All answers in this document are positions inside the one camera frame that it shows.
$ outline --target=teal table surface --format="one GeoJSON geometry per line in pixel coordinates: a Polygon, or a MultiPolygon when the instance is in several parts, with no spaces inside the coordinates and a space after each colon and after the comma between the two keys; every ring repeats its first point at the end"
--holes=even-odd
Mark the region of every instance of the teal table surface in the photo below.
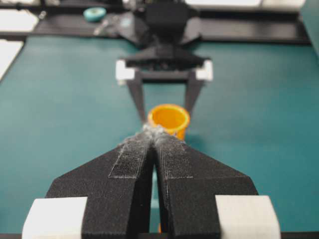
{"type": "MultiPolygon", "coordinates": [[[[214,81],[186,143],[251,176],[282,231],[319,230],[319,64],[311,46],[197,43],[214,81]]],[[[52,180],[141,130],[116,39],[31,37],[0,83],[0,233],[19,233],[52,180]]],[[[182,105],[184,85],[145,85],[146,109],[182,105]]],[[[158,225],[157,193],[151,230],[158,225]]]]}

